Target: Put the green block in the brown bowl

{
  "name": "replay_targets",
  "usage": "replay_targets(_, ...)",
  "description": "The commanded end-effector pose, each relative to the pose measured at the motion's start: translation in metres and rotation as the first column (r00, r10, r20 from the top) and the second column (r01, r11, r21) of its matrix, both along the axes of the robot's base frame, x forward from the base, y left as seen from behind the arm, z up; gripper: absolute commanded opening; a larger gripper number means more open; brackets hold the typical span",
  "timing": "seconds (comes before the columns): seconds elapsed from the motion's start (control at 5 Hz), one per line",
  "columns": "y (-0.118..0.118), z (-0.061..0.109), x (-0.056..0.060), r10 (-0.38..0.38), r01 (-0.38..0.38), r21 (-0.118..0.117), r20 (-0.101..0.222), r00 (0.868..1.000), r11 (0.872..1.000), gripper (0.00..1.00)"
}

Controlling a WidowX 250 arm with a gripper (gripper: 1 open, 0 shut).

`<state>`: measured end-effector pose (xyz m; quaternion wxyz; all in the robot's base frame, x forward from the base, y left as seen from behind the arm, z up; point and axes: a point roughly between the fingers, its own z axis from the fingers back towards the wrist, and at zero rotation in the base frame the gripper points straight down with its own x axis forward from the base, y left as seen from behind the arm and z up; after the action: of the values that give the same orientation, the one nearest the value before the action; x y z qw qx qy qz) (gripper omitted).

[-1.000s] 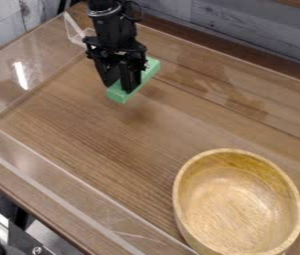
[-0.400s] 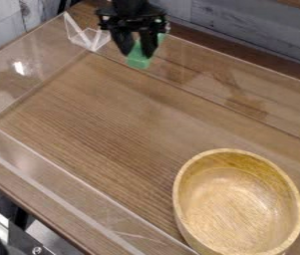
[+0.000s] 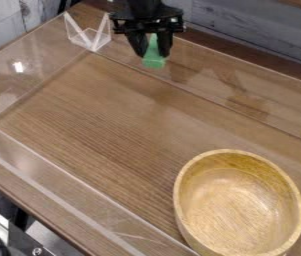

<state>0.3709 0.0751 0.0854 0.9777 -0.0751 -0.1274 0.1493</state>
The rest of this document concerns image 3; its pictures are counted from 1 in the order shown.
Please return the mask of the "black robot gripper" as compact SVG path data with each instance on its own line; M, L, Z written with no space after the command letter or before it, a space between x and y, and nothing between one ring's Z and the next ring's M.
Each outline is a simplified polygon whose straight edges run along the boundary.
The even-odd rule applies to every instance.
M145 33L157 32L160 55L170 55L173 33L185 29L182 9L166 5L162 0L126 0L126 7L112 12L109 18L116 33L128 33L129 43L140 57L145 56L149 47Z

